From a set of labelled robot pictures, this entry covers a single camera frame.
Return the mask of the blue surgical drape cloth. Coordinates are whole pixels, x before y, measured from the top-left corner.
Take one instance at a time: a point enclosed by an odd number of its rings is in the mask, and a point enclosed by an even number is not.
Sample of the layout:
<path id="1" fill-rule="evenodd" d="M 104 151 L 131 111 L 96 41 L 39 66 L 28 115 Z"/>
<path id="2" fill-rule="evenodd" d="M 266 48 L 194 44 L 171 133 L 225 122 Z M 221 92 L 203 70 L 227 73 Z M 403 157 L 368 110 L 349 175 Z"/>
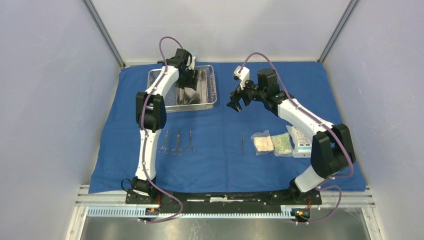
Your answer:
<path id="1" fill-rule="evenodd" d="M 287 130 L 287 122 L 266 110 L 261 102 L 252 102 L 241 112 L 227 106 L 230 93 L 238 86 L 233 79 L 236 63 L 213 63 L 217 101 L 212 109 L 175 112 L 167 115 L 160 134 L 162 146 L 168 130 L 167 146 L 176 146 L 180 129 L 180 147 L 192 143 L 197 152 L 156 156 L 156 184 L 181 193 L 261 192 L 286 189 L 290 180 L 309 165 L 308 158 L 277 157 L 273 153 L 256 155 L 251 136 L 269 130 L 273 135 Z M 156 65 L 123 69 L 115 98 L 104 125 L 97 163 L 90 178 L 91 194 L 127 187 L 135 176 L 140 152 L 140 132 L 136 123 L 135 97 L 146 90 L 148 73 Z M 244 155 L 241 133 L 244 133 Z"/>

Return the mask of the green printed packet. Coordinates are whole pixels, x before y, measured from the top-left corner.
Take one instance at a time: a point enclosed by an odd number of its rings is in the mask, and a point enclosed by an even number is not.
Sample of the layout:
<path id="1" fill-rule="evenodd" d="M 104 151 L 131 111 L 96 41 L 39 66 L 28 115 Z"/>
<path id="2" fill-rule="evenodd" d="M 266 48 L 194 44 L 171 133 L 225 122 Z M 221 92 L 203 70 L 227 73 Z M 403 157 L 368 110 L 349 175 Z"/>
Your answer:
<path id="1" fill-rule="evenodd" d="M 272 135 L 271 141 L 274 147 L 274 155 L 277 157 L 292 157 L 293 147 L 291 145 L 290 134 L 285 132 L 283 134 Z"/>

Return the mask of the steel curved hemostat clamp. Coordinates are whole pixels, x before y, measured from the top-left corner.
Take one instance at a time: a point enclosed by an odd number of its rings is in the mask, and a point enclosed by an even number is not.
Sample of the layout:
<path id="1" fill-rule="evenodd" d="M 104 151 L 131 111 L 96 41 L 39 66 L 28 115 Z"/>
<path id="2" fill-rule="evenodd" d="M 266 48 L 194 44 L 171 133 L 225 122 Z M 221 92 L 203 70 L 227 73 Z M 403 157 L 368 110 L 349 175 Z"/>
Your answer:
<path id="1" fill-rule="evenodd" d="M 168 135 L 169 135 L 169 131 L 167 130 L 166 133 L 165 133 L 165 137 L 163 138 L 162 146 L 157 148 L 157 152 L 158 153 L 165 153 L 165 154 L 169 154 L 170 153 L 170 149 L 167 146 Z"/>

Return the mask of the steel thumb tweezers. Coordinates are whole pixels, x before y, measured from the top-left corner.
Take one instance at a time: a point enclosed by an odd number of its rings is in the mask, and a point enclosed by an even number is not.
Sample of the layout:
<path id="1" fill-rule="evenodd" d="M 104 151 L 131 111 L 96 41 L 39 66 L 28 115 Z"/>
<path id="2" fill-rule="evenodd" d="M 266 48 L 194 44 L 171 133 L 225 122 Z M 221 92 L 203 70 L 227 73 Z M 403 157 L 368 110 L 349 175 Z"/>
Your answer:
<path id="1" fill-rule="evenodd" d="M 244 156 L 245 154 L 245 135 L 244 132 L 241 132 L 241 155 Z"/>

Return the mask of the beige gauze packet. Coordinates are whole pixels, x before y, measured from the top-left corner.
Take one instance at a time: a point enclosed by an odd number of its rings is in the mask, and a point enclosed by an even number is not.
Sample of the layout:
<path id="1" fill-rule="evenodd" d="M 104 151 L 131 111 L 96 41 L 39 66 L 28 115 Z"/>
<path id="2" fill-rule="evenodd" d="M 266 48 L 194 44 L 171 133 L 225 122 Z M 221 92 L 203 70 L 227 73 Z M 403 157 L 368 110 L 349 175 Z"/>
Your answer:
<path id="1" fill-rule="evenodd" d="M 256 155 L 264 155 L 275 150 L 269 130 L 256 132 L 250 137 Z"/>

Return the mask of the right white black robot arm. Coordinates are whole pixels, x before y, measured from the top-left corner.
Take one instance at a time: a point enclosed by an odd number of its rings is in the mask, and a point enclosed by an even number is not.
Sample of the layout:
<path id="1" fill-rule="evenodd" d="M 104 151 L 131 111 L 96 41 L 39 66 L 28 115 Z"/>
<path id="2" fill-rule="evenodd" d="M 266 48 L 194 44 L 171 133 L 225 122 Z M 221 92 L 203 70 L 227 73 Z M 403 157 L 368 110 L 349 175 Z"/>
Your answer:
<path id="1" fill-rule="evenodd" d="M 353 175 L 356 159 L 350 130 L 345 124 L 335 125 L 302 106 L 288 92 L 275 69 L 259 70 L 258 83 L 251 80 L 250 70 L 243 66 L 234 70 L 233 77 L 239 85 L 230 93 L 228 107 L 241 112 L 240 101 L 245 106 L 252 101 L 261 102 L 268 111 L 292 124 L 311 141 L 310 165 L 290 181 L 288 189 L 284 190 L 284 199 L 302 204 L 313 189 L 321 190 L 329 180 L 342 177 L 341 171 L 349 169 L 346 177 Z"/>

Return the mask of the wire mesh steel basket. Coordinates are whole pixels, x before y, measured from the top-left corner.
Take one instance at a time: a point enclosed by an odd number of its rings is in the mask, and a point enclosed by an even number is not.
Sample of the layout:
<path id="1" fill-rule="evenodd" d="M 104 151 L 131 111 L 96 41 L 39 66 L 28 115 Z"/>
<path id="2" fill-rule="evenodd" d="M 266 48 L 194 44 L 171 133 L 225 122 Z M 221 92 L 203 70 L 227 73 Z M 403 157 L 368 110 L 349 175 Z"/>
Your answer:
<path id="1" fill-rule="evenodd" d="M 154 87 L 164 98 L 167 113 L 208 110 L 217 101 L 217 89 L 214 68 L 211 65 L 196 66 L 198 71 L 196 90 L 177 86 L 180 72 L 173 66 L 153 69 L 148 72 L 147 93 Z"/>

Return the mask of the steel surgical scissors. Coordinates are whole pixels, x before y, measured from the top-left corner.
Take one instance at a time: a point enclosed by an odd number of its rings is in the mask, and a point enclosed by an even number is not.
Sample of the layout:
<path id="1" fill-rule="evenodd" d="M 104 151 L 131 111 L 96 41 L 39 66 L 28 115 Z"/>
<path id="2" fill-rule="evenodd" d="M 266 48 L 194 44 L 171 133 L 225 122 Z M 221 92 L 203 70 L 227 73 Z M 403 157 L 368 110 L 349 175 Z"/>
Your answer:
<path id="1" fill-rule="evenodd" d="M 177 130 L 176 134 L 176 145 L 175 148 L 171 150 L 172 155 L 182 155 L 183 150 L 180 148 L 180 141 L 181 141 L 181 130 Z"/>

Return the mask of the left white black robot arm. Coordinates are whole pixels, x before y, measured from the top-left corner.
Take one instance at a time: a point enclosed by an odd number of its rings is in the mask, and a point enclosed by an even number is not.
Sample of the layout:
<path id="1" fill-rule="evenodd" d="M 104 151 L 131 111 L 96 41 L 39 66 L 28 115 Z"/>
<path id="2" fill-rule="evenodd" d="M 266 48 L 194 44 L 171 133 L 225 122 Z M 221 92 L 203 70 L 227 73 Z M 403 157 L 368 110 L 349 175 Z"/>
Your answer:
<path id="1" fill-rule="evenodd" d="M 167 121 L 165 97 L 173 86 L 197 90 L 199 71 L 196 58 L 186 49 L 177 48 L 175 56 L 164 59 L 160 74 L 150 87 L 135 97 L 136 122 L 140 130 L 139 162 L 131 190 L 145 204 L 153 203 L 158 195 L 156 154 L 159 137 Z"/>

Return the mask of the white blue box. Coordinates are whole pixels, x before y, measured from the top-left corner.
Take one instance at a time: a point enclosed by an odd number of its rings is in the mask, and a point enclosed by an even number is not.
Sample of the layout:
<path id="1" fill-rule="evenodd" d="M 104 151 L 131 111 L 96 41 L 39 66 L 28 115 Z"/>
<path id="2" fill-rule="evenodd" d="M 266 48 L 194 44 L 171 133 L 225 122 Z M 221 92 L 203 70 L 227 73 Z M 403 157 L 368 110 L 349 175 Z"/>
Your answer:
<path id="1" fill-rule="evenodd" d="M 294 126 L 286 125 L 287 131 L 292 139 L 294 158 L 310 158 L 312 153 L 312 142 L 306 135 Z"/>

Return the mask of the stainless steel instrument tray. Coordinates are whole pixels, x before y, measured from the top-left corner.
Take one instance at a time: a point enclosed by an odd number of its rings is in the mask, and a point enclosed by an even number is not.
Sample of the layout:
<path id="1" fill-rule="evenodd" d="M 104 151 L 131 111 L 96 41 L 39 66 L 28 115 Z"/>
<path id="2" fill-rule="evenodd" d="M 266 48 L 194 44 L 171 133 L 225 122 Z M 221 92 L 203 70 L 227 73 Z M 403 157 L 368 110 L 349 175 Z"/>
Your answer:
<path id="1" fill-rule="evenodd" d="M 197 99 L 192 104 L 184 104 L 184 95 L 196 95 Z M 195 105 L 208 102 L 207 72 L 204 69 L 199 70 L 199 77 L 196 90 L 193 90 L 188 87 L 177 88 L 176 102 L 177 105 Z"/>

